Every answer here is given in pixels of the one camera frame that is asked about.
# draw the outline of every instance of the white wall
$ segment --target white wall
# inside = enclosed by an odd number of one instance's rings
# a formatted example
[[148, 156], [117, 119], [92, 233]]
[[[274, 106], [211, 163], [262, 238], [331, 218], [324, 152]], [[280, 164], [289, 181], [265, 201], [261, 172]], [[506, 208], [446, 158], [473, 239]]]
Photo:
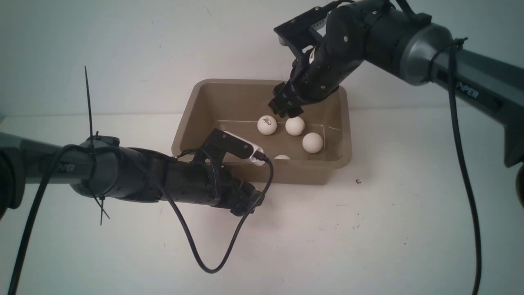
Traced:
[[[98, 114], [181, 112], [206, 78], [286, 79], [293, 57], [272, 29], [327, 2], [3, 1], [0, 113], [84, 114], [84, 65]], [[410, 4], [470, 37], [467, 49], [524, 67], [522, 2]], [[413, 88], [369, 64], [342, 85], [352, 108], [447, 104], [436, 86]]]

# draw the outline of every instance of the white table surface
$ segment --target white table surface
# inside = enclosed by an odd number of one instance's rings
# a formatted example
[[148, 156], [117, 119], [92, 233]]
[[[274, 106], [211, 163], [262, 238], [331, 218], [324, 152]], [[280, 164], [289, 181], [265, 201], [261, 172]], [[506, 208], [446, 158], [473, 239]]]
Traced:
[[[123, 146], [170, 154], [179, 114], [97, 115]], [[350, 112], [353, 159], [326, 186], [274, 184], [248, 218], [229, 261], [204, 273], [169, 204], [106, 201], [111, 220], [67, 185], [49, 185], [18, 294], [468, 294], [474, 241], [449, 110]], [[518, 168], [503, 166], [503, 129], [459, 109], [480, 216], [480, 294], [524, 289], [524, 210]], [[87, 116], [8, 117], [0, 131], [80, 143]], [[37, 185], [0, 222], [0, 290], [7, 290]], [[203, 260], [222, 259], [238, 218], [180, 204]]]
[[[287, 80], [294, 56], [276, 26], [331, 0], [0, 1], [0, 114], [183, 112], [209, 78]], [[409, 0], [464, 48], [524, 67], [523, 1]], [[364, 62], [341, 86], [351, 108], [446, 106], [437, 85], [413, 87]]]

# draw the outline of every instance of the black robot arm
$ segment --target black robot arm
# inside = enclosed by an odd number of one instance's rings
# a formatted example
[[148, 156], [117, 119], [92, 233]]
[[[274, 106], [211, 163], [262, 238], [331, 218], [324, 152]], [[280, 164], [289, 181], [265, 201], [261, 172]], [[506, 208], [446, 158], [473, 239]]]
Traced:
[[[326, 99], [364, 60], [418, 86], [448, 89], [449, 54], [455, 43], [431, 16], [403, 11], [389, 1], [362, 0], [338, 7], [334, 1], [278, 26], [281, 44], [296, 57], [289, 81], [277, 85], [269, 106], [281, 117], [296, 117], [301, 106]], [[315, 31], [325, 23], [325, 36]], [[453, 87], [457, 95], [505, 127], [507, 167], [524, 159], [524, 69], [459, 49]]]
[[[242, 216], [260, 195], [252, 184], [235, 179], [222, 165], [226, 152], [248, 159], [256, 147], [217, 129], [199, 149], [191, 151], [195, 153], [191, 162], [151, 150], [121, 147], [119, 139], [111, 136], [95, 135], [92, 143], [95, 149], [107, 148], [108, 152], [86, 152], [91, 144], [89, 138], [80, 145], [86, 150], [68, 151], [62, 156], [49, 183], [70, 184], [86, 197], [103, 196], [143, 203], [166, 200], [150, 177], [137, 167], [139, 163], [175, 202], [226, 208]], [[60, 148], [0, 133], [0, 198], [3, 204], [0, 218], [6, 208], [15, 209], [21, 204], [26, 183], [40, 183]], [[205, 161], [208, 156], [212, 166]]]

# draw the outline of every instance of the ping pong ball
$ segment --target ping pong ball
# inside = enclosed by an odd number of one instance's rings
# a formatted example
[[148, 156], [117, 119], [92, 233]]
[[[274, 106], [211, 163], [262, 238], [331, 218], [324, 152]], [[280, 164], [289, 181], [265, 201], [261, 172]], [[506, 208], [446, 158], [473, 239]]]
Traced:
[[324, 142], [322, 140], [322, 137], [314, 132], [306, 134], [302, 139], [302, 147], [306, 152], [310, 154], [320, 152], [323, 145]]
[[278, 156], [275, 157], [275, 159], [290, 160], [291, 158], [286, 156], [286, 155], [278, 155]]
[[262, 116], [258, 119], [257, 128], [263, 135], [270, 135], [277, 129], [277, 121], [271, 116]]
[[297, 136], [304, 131], [305, 123], [301, 117], [290, 118], [286, 121], [286, 131], [289, 135]]

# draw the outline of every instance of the plastic bin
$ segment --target plastic bin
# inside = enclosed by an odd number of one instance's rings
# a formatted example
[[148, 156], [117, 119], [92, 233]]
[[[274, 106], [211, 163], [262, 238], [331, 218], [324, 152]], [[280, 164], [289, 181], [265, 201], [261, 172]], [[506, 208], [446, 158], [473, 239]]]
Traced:
[[[346, 166], [352, 155], [346, 91], [340, 87], [323, 102], [303, 107], [301, 117], [306, 126], [302, 135], [289, 135], [285, 128], [287, 118], [275, 115], [277, 130], [272, 135], [262, 135], [257, 121], [263, 115], [272, 115], [267, 104], [279, 83], [209, 79], [196, 84], [174, 137], [173, 155], [200, 147], [211, 130], [218, 128], [260, 145], [274, 164], [274, 183], [326, 184], [333, 171]], [[302, 148], [302, 138], [309, 132], [316, 132], [324, 139], [324, 147], [316, 154]], [[281, 154], [291, 160], [274, 159]], [[190, 161], [191, 156], [182, 159]], [[240, 180], [266, 182], [269, 175], [267, 165], [255, 166], [230, 154], [226, 154], [223, 164]]]

